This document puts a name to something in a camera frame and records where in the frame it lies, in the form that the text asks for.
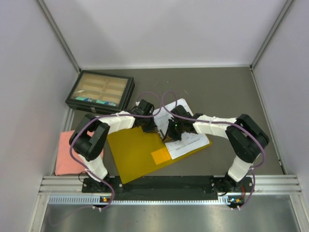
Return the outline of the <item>metal folder clip mechanism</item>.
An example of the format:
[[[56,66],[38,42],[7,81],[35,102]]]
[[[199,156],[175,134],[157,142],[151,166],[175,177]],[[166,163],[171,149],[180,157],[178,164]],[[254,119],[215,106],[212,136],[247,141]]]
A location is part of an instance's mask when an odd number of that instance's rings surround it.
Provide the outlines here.
[[[159,134],[160,138],[163,140],[164,139],[164,134],[162,132],[162,130],[160,130],[159,128],[156,129],[157,133]]]

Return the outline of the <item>white paper sheet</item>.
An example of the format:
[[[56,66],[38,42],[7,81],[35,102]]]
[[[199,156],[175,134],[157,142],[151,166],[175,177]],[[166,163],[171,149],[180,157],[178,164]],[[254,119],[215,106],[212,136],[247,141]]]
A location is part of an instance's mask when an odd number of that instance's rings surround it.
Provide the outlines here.
[[[160,131],[160,136],[163,138],[168,128],[168,120],[172,119],[172,115],[169,114],[163,107],[159,114],[154,117],[154,121]],[[165,146],[169,151],[171,159],[175,160],[181,156],[193,152],[199,148],[211,145],[211,141],[205,134],[183,133],[180,141],[167,142]]]

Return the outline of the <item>yellow plastic folder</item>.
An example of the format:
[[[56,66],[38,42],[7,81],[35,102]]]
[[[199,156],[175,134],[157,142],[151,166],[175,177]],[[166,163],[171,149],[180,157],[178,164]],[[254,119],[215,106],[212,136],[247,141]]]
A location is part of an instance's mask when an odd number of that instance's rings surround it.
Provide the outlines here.
[[[146,134],[140,128],[134,128],[111,133],[107,140],[123,184],[167,167],[212,145],[172,160],[157,133]]]

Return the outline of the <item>black compartment display box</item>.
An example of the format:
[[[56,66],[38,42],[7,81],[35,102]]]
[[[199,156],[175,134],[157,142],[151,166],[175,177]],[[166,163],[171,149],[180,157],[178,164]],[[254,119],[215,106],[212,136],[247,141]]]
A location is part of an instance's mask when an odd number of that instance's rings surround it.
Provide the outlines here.
[[[81,71],[65,102],[75,110],[101,115],[115,114],[128,107],[134,87],[133,77]],[[76,97],[92,98],[94,101],[78,101]],[[114,102],[117,106],[99,104],[96,100]]]

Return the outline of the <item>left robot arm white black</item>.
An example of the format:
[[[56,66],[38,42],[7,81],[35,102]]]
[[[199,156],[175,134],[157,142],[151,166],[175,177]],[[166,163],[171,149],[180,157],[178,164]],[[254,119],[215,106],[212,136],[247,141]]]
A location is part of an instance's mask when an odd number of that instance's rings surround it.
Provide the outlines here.
[[[69,153],[88,174],[89,183],[83,190],[84,193],[112,189],[108,171],[100,156],[108,135],[122,130],[136,131],[137,128],[141,128],[144,133],[157,132],[153,111],[153,104],[141,100],[128,112],[103,116],[87,114],[83,118],[69,139]]]

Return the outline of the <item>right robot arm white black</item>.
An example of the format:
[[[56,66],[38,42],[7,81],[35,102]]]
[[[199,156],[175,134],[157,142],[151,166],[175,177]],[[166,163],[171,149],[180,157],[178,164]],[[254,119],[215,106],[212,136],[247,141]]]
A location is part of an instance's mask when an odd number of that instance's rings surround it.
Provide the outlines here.
[[[213,185],[218,193],[237,191],[248,172],[257,167],[254,164],[256,159],[261,156],[262,161],[266,160],[265,147],[269,144],[269,137],[247,114],[236,118],[192,115],[182,105],[173,108],[169,114],[172,117],[168,120],[167,131],[161,133],[163,143],[180,141],[185,132],[213,135],[230,142],[236,156],[224,178]]]

